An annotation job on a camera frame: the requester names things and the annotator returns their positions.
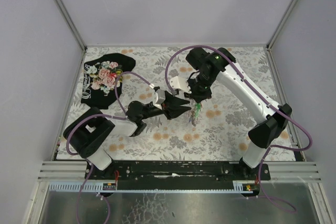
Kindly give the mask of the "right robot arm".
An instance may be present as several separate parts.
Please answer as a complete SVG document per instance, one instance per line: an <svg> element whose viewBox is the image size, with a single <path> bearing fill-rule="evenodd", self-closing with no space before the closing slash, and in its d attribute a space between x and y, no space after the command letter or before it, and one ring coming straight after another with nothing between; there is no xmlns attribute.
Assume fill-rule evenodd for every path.
<svg viewBox="0 0 336 224"><path fill-rule="evenodd" d="M266 149L288 124L288 120L272 110L270 106L274 106L286 116L291 115L292 108L288 104L280 105L275 100L267 98L267 95L245 73L242 76L237 74L236 69L240 72L243 70L228 50L219 48L218 51L227 56L234 66L216 52L209 53L201 47L189 51L186 61L199 73L194 79L188 79L191 93L185 93L185 96L197 103L210 99L211 85L218 81L239 99L257 123L248 132L251 143L242 157L247 166L255 168L259 165Z"/></svg>

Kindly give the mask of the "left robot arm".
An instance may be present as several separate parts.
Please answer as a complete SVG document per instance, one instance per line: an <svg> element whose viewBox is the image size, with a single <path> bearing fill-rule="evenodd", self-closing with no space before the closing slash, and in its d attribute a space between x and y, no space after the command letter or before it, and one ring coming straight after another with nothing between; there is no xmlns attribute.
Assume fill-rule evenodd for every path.
<svg viewBox="0 0 336 224"><path fill-rule="evenodd" d="M189 103L158 89L150 103L132 101L124 118L104 114L96 107L90 108L64 130L67 152L79 155L99 170L105 170L112 164L112 158L102 145L110 134L138 136L146 128L145 119L159 115L168 120L175 119L191 110Z"/></svg>

